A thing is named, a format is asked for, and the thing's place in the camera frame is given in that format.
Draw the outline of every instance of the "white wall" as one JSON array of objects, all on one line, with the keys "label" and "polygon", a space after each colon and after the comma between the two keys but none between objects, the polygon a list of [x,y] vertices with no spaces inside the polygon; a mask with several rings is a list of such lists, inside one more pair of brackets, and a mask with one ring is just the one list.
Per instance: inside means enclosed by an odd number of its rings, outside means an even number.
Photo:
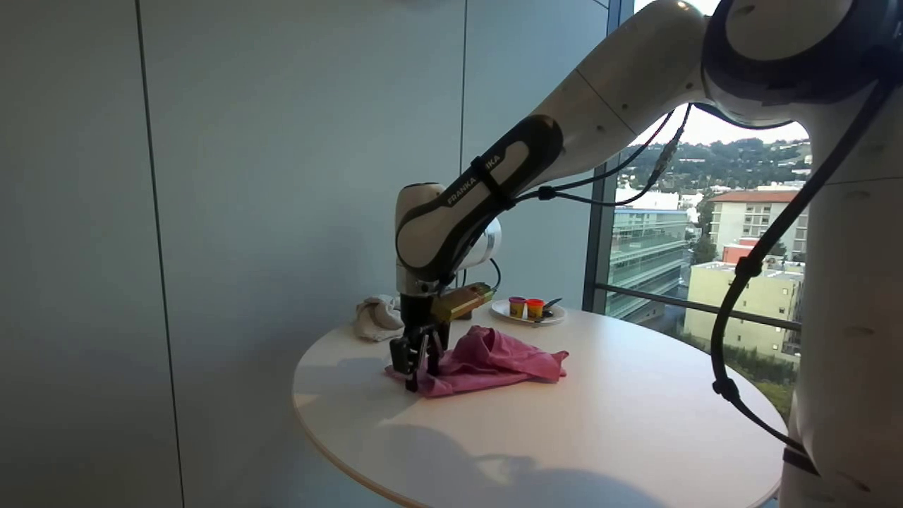
[{"label": "white wall", "polygon": [[[140,0],[150,157],[131,3],[0,3],[0,504],[177,504],[174,441],[188,508],[387,504],[304,443],[292,363],[391,290],[394,191],[524,115],[601,5]],[[505,287],[577,304],[584,240],[518,206]]]}]

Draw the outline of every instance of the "glass window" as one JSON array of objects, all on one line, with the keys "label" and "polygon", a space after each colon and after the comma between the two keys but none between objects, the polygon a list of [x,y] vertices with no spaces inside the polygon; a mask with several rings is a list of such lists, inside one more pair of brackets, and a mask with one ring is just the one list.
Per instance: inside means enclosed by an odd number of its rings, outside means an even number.
[{"label": "glass window", "polygon": [[[675,130],[663,130],[621,171],[618,182],[597,182],[596,195],[603,195],[603,199],[618,199],[618,191],[635,195],[651,174],[669,132]],[[765,191],[792,191],[803,182],[806,171],[778,163],[786,153],[810,160],[810,140],[797,125],[737,130],[694,112],[649,199],[591,215],[597,232],[591,232],[596,249],[589,246],[589,250],[605,266],[591,263],[597,267],[587,278],[587,308],[707,349],[714,311],[721,304],[737,260],[785,208],[780,202],[762,202]],[[797,357],[796,315],[803,285],[803,232],[806,220],[800,216],[771,250],[762,276],[742,294],[725,333],[728,363],[751,379],[780,415],[789,411]]]}]

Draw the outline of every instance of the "sky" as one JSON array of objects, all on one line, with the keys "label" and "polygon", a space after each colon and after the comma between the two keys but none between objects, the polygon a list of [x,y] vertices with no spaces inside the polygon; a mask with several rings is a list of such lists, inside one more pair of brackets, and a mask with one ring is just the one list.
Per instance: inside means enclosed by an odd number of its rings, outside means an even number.
[{"label": "sky", "polygon": [[[694,7],[703,14],[710,14],[718,0],[687,0]],[[675,112],[672,125],[656,136],[656,140],[669,140],[672,132],[679,125],[683,110]],[[737,137],[762,137],[765,144],[778,140],[778,137],[806,137],[806,132],[797,125],[775,126],[775,130],[739,130],[734,125],[725,125],[707,112],[694,110],[684,130],[683,140],[684,144],[710,144],[710,140],[737,140]]]}]

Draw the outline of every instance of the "building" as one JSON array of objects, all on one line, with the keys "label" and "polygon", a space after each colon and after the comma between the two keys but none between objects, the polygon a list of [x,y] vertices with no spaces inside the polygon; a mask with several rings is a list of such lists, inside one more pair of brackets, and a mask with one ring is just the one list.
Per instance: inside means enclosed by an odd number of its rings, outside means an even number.
[{"label": "building", "polygon": [[[714,195],[710,240],[717,254],[742,242],[758,240],[768,226],[792,199],[796,188],[728,188]],[[780,236],[785,260],[803,260],[806,254],[806,212]]]},{"label": "building", "polygon": [[[762,271],[742,290],[734,311],[756,312],[768,318],[796,322],[797,297],[800,297],[800,267]],[[734,283],[734,263],[703,263],[687,273],[687,302],[721,304],[728,285]],[[714,326],[714,312],[684,311],[683,333],[694,342],[707,343]],[[725,343],[756,349],[758,356],[792,360],[789,356],[789,331],[771,326],[758,322],[731,318],[725,326]]]},{"label": "building", "polygon": [[[677,208],[615,208],[608,285],[684,297],[687,216]],[[679,331],[683,311],[608,290],[605,312],[656,331]]]},{"label": "building", "polygon": [[[618,191],[615,191],[618,202],[635,196],[638,191],[639,188],[635,188],[631,174],[618,178]],[[631,208],[679,208],[679,212],[684,212],[687,223],[696,223],[699,220],[699,212],[696,212],[699,199],[703,199],[703,191],[656,191],[656,188],[649,188],[646,195],[639,195],[629,206]]]}]

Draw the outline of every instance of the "pink cloth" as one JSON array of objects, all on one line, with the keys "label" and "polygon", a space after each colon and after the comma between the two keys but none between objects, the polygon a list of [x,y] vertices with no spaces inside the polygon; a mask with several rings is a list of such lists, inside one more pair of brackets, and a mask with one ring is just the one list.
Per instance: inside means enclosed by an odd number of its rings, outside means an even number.
[{"label": "pink cloth", "polygon": [[439,374],[421,371],[416,393],[445,397],[518,381],[557,381],[566,349],[545,353],[493,326],[471,326],[439,360]]}]

